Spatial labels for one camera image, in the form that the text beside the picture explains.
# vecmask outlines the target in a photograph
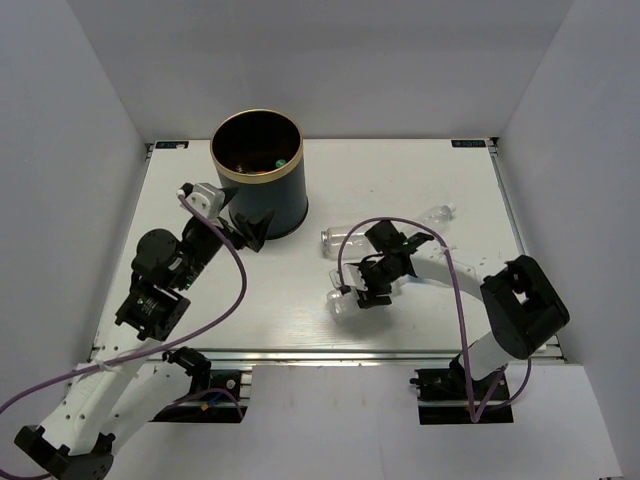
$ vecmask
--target white wall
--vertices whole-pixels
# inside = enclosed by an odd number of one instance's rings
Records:
[[[530,250],[572,314],[625,478],[640,478],[640,3],[576,0],[501,139]]]
[[[145,149],[63,0],[0,13],[2,402],[87,358],[144,168]],[[0,418],[0,467],[60,400],[38,394]]]
[[[147,141],[246,108],[311,137],[493,136],[571,0],[69,0]]]

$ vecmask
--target purple cable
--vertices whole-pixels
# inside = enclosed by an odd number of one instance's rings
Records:
[[[122,363],[126,363],[129,362],[131,360],[136,360],[138,358],[142,358],[142,357],[148,357],[150,355],[154,355],[156,353],[160,353],[160,352],[165,352],[167,350],[172,349],[173,347],[180,345],[181,343],[184,342],[188,342],[189,340],[202,335],[203,333],[211,330],[213,327],[215,327],[216,325],[218,325],[219,323],[223,322],[224,320],[226,320],[227,318],[229,318],[229,316],[231,316],[231,314],[233,314],[233,312],[236,311],[236,309],[240,306],[240,303],[242,302],[242,300],[244,299],[246,293],[247,293],[247,271],[244,268],[244,265],[242,264],[242,260],[240,259],[240,256],[238,255],[238,252],[236,252],[236,249],[233,247],[233,245],[231,244],[231,242],[229,240],[227,240],[227,238],[222,234],[222,232],[220,232],[220,230],[218,230],[206,217],[204,217],[203,215],[201,215],[200,213],[198,213],[184,198],[184,195],[180,195],[178,197],[178,199],[180,200],[180,203],[182,204],[182,206],[184,208],[187,209],[187,211],[189,213],[191,213],[191,215],[193,215],[194,217],[196,217],[198,220],[200,220],[202,223],[204,223],[207,227],[209,227],[209,229],[216,235],[216,237],[218,237],[218,239],[224,244],[225,247],[227,247],[227,249],[229,250],[229,253],[231,253],[231,256],[233,257],[233,259],[235,260],[236,264],[238,265],[238,270],[240,270],[240,277],[241,277],[241,281],[242,281],[242,285],[240,287],[240,293],[238,294],[238,298],[236,299],[235,302],[233,302],[233,305],[231,305],[231,307],[229,307],[229,309],[224,312],[222,315],[220,315],[218,318],[216,318],[215,320],[213,320],[212,322],[209,322],[208,324],[206,324],[204,327],[201,327],[187,335],[185,335],[184,337],[178,338],[177,340],[174,340],[172,342],[166,343],[164,345],[159,345],[157,347],[154,348],[150,348],[149,350],[143,350],[140,352],[136,352],[136,353],[131,353],[129,355],[123,355],[121,357],[117,357],[117,358],[113,358],[110,360],[106,360],[104,362],[104,365],[108,366],[108,367],[113,367],[115,365],[120,365]],[[64,375],[60,375],[57,376],[55,378],[52,378],[51,380],[47,380],[46,382],[42,382],[38,385],[35,385],[31,388],[27,388],[26,390],[18,393],[17,395],[15,395],[14,397],[10,398],[9,400],[7,400],[2,406],[0,406],[0,415],[2,415],[9,407],[11,407],[13,404],[15,404],[16,402],[22,400],[24,397],[27,397],[29,395],[31,395],[32,393],[35,392],[39,392],[40,390],[43,390],[47,387],[50,387],[52,385],[55,385],[57,383],[61,383],[61,382],[65,382],[67,380],[70,380],[72,378],[78,377],[80,375],[88,375],[88,374],[93,374],[96,373],[98,371],[100,371],[100,366],[98,365],[91,365],[89,367],[84,367],[81,368],[79,370],[74,370],[71,371],[69,373],[65,373]],[[38,475],[38,476],[34,476],[34,477],[22,477],[19,475],[13,475],[9,472],[6,472],[5,470],[0,468],[0,478],[4,478],[6,480],[44,480],[45,478],[49,478],[50,475],[45,474],[45,475]]]
[[[342,244],[340,245],[340,250],[338,250],[338,276],[340,277],[340,283],[344,284],[344,278],[342,276],[342,253],[344,252],[344,247],[347,244],[347,240],[349,240],[349,237],[351,237],[351,235],[353,235],[358,228],[362,227],[363,225],[366,225],[367,223],[381,222],[385,220],[388,220],[391,222],[405,223],[407,225],[412,225],[416,228],[424,230],[430,235],[433,235],[433,237],[438,241],[438,243],[442,247],[442,250],[444,251],[444,256],[447,260],[447,267],[449,268],[449,274],[451,275],[451,286],[453,287],[453,294],[456,300],[456,309],[458,311],[458,323],[460,324],[460,343],[462,344],[462,360],[464,363],[465,387],[467,391],[467,398],[469,400],[469,414],[471,417],[471,421],[473,423],[478,423],[478,421],[480,420],[480,416],[482,415],[482,412],[484,411],[485,407],[487,406],[487,403],[491,399],[491,395],[493,395],[493,392],[498,387],[500,380],[502,380],[502,377],[504,376],[504,368],[500,369],[499,374],[496,376],[495,380],[489,387],[487,394],[480,402],[480,405],[478,405],[478,410],[476,411],[475,398],[473,395],[473,381],[471,379],[471,369],[470,369],[470,360],[469,360],[469,342],[467,340],[467,327],[464,323],[464,311],[462,308],[462,295],[460,291],[460,283],[458,282],[458,276],[456,275],[455,266],[453,265],[453,258],[451,257],[451,252],[449,251],[449,247],[447,246],[447,242],[444,241],[444,238],[442,238],[440,234],[438,234],[438,232],[430,229],[429,227],[426,227],[421,223],[414,222],[413,220],[407,220],[405,218],[374,217],[374,218],[369,218],[368,220],[364,220],[356,224],[351,230],[349,230],[349,233],[347,233],[347,235],[344,237],[344,240],[342,241]]]
[[[244,419],[244,414],[242,413],[242,407],[240,406],[236,398],[233,395],[231,395],[231,393],[229,393],[228,391],[222,388],[208,388],[206,390],[203,390],[202,392],[192,393],[191,395],[185,395],[184,397],[181,397],[175,402],[173,402],[168,407],[163,408],[161,412],[166,412],[167,410],[171,410],[171,408],[181,405],[185,402],[190,402],[192,400],[199,400],[205,395],[208,395],[209,393],[220,393],[222,395],[225,395],[229,399],[229,401],[233,403],[233,406],[236,407],[236,410],[238,411],[238,415],[240,416],[240,420]]]
[[[493,405],[490,407],[487,407],[487,410],[489,411],[493,411],[493,410],[498,410],[499,408],[504,408],[504,407],[508,407],[509,405],[511,405],[513,402],[516,401],[516,399],[522,395],[522,392],[524,392],[524,389],[526,388],[527,384],[529,383],[529,378],[531,377],[531,369],[533,368],[533,363],[531,362],[531,357],[527,358],[527,371],[524,374],[524,380],[522,380],[522,384],[520,385],[520,388],[518,388],[518,391],[516,393],[514,393],[511,398],[505,400],[504,402],[498,404],[498,405]]]

